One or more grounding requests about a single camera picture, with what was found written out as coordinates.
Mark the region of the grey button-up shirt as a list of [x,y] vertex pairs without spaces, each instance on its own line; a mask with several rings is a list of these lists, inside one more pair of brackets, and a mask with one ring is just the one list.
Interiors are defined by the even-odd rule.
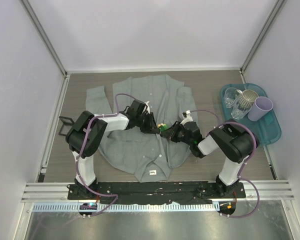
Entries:
[[[86,91],[86,110],[112,114],[131,105],[133,98],[148,102],[155,122],[169,127],[183,119],[185,111],[196,110],[192,89],[169,75],[128,78],[112,86],[117,101],[110,107],[104,86]],[[103,135],[99,152],[116,169],[133,174],[139,182],[165,181],[191,154],[189,146],[157,134],[145,134],[138,127]]]

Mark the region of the metal cup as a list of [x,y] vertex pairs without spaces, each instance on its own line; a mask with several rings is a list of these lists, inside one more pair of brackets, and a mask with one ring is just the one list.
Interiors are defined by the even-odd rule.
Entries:
[[248,109],[258,97],[259,95],[255,91],[246,89],[239,95],[237,104],[242,109]]

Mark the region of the lilac plastic cup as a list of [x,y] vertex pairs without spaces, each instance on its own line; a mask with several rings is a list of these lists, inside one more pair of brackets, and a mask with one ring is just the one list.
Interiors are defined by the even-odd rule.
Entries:
[[252,122],[256,122],[264,115],[270,112],[274,107],[271,99],[265,96],[259,96],[251,106],[251,110],[248,112],[248,119]]

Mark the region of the clear glass cup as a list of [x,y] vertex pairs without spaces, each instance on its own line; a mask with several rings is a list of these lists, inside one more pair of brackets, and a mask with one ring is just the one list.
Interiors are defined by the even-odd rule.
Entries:
[[242,91],[235,88],[235,87],[229,87],[225,90],[224,93],[224,103],[226,108],[232,108],[234,105],[235,100],[239,95],[242,94]]
[[238,98],[233,104],[231,116],[235,120],[242,119],[250,110],[252,104],[244,98]]

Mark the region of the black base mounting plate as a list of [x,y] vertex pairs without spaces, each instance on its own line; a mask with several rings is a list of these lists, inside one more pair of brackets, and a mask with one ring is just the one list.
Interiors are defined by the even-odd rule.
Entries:
[[118,205],[163,205],[173,202],[181,205],[210,204],[214,199],[244,199],[244,185],[238,182],[236,186],[221,187],[220,183],[209,181],[164,181],[164,182],[98,182],[90,187],[98,196],[87,190],[82,184],[68,184],[68,200],[96,201]]

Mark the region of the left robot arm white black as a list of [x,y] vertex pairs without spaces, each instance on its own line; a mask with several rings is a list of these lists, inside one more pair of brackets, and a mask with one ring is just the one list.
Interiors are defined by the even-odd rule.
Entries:
[[75,187],[79,194],[90,200],[97,192],[94,172],[94,154],[104,134],[138,127],[144,134],[159,134],[154,114],[147,102],[134,100],[123,111],[112,114],[93,114],[83,111],[65,137],[75,160]]

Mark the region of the colourful pompom flower brooch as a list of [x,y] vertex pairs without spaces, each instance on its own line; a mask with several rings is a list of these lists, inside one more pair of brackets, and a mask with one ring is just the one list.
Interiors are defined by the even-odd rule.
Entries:
[[161,131],[161,132],[163,132],[163,131],[165,131],[165,130],[167,130],[169,127],[167,126],[167,124],[165,124],[165,123],[160,123],[160,124],[158,124],[157,125],[157,127],[158,127],[158,129]]

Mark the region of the clear glass cup front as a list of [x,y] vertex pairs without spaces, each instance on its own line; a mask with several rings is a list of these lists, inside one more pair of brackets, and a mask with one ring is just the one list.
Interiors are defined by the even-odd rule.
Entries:
[[231,116],[235,120],[242,119],[250,110],[252,104],[244,98],[238,98],[233,104]]

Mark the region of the small black frame stand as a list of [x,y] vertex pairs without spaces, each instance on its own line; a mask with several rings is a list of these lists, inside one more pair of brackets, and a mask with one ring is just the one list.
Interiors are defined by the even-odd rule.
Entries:
[[59,120],[61,121],[61,127],[59,129],[58,135],[65,137],[70,128],[74,125],[75,121],[71,117],[67,116],[59,116]]

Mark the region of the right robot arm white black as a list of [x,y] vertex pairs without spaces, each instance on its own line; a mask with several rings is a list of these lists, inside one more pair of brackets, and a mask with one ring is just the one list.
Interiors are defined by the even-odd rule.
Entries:
[[257,136],[246,126],[233,119],[211,130],[205,137],[194,121],[175,122],[171,127],[161,126],[160,136],[174,143],[185,143],[197,158],[203,158],[217,149],[225,155],[221,172],[215,180],[213,194],[226,198],[237,186],[243,165],[252,157],[260,144]]

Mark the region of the clear glass cup rear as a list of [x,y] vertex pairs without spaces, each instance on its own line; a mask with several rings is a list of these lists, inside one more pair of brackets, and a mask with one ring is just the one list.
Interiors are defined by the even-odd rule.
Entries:
[[224,93],[224,103],[226,108],[232,108],[234,105],[235,100],[239,95],[242,94],[242,91],[235,88],[235,87],[229,87],[225,90]]

